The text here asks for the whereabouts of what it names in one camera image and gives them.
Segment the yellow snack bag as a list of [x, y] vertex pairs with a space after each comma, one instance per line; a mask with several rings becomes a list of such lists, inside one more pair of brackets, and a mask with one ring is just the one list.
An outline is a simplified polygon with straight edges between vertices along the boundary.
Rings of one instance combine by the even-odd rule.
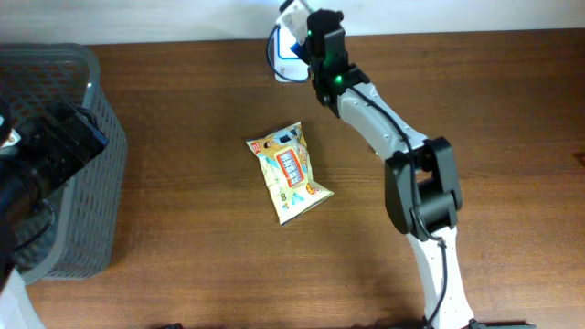
[[334, 195], [314, 181], [301, 122], [249, 139], [246, 144], [259, 159], [281, 226]]

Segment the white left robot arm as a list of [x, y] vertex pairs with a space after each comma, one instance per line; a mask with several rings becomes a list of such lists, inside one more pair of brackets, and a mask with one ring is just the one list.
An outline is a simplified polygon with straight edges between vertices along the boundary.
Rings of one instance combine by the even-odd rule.
[[47, 197], [101, 154], [108, 139], [97, 118], [68, 101], [55, 101], [45, 114], [15, 125], [1, 101], [1, 326], [42, 328], [16, 265], [16, 254], [40, 239], [55, 212], [32, 237], [20, 242], [16, 229], [30, 213], [49, 207]]

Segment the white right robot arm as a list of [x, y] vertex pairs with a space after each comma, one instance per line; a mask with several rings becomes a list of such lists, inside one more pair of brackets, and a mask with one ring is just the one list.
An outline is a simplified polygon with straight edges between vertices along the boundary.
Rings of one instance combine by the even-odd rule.
[[456, 252], [457, 212], [463, 205], [454, 153], [406, 124], [350, 63], [340, 12], [307, 18], [305, 47], [319, 101], [356, 129], [383, 160], [385, 204], [408, 239], [424, 290], [427, 328], [465, 328], [473, 319]]

